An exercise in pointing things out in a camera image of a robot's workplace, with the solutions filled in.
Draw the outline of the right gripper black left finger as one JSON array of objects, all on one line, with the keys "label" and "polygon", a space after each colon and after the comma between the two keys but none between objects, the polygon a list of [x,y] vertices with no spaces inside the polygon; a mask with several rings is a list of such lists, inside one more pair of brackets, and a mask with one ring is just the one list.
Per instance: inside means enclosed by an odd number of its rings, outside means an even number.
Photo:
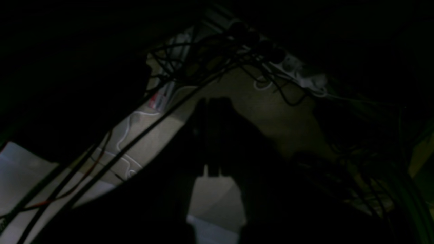
[{"label": "right gripper black left finger", "polygon": [[206,99],[135,176],[96,199],[76,205],[88,182],[34,238],[36,244],[193,244],[186,223],[204,135]]}]

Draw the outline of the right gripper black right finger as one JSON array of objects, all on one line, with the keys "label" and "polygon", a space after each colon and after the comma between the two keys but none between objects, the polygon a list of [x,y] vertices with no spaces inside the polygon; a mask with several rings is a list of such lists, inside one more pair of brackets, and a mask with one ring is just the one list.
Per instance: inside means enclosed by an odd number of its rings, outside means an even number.
[{"label": "right gripper black right finger", "polygon": [[241,191],[246,224],[241,244],[399,244],[386,222],[326,191],[317,173],[326,161],[296,154],[290,161],[232,106],[207,105],[208,170],[230,176]]}]

